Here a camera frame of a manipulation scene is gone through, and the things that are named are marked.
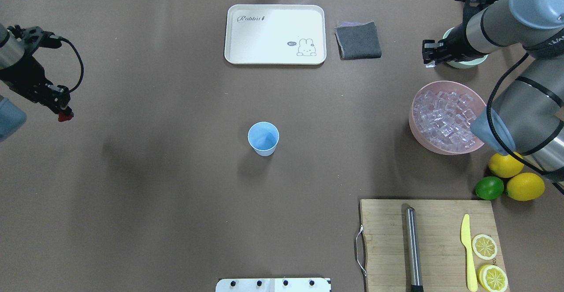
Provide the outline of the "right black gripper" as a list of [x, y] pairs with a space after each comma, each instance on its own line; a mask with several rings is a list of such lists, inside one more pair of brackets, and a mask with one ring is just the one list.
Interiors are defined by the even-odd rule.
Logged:
[[448, 36], [439, 41], [422, 41], [422, 58], [426, 68], [435, 68], [436, 64], [452, 61], [468, 62], [486, 55], [471, 46], [463, 24], [451, 29]]

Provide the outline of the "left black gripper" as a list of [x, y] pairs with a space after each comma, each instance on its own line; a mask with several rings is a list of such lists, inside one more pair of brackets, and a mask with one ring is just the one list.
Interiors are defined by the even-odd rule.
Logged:
[[24, 57], [11, 67], [0, 71], [1, 81], [18, 95], [45, 107], [60, 107], [61, 114], [73, 114], [68, 106], [68, 88], [54, 85], [45, 76], [43, 66], [34, 57]]

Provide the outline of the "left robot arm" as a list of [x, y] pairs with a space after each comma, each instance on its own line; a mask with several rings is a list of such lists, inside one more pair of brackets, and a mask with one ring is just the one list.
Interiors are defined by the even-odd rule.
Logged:
[[[10, 90], [31, 101], [48, 107], [58, 116], [59, 122], [70, 121], [73, 110], [69, 107], [70, 93], [83, 80], [83, 61], [76, 47], [66, 38], [38, 26], [22, 28], [19, 25], [1, 27], [0, 78]], [[69, 89], [54, 85], [46, 78], [44, 67], [34, 58], [39, 48], [57, 49], [67, 43], [75, 52], [81, 74], [77, 84]]]

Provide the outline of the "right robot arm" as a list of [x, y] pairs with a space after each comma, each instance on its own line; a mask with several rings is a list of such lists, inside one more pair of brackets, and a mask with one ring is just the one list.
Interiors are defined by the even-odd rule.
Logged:
[[480, 59], [519, 44], [525, 54], [497, 81], [471, 131], [563, 191], [563, 0], [497, 0], [465, 13], [440, 41], [424, 40], [426, 65]]

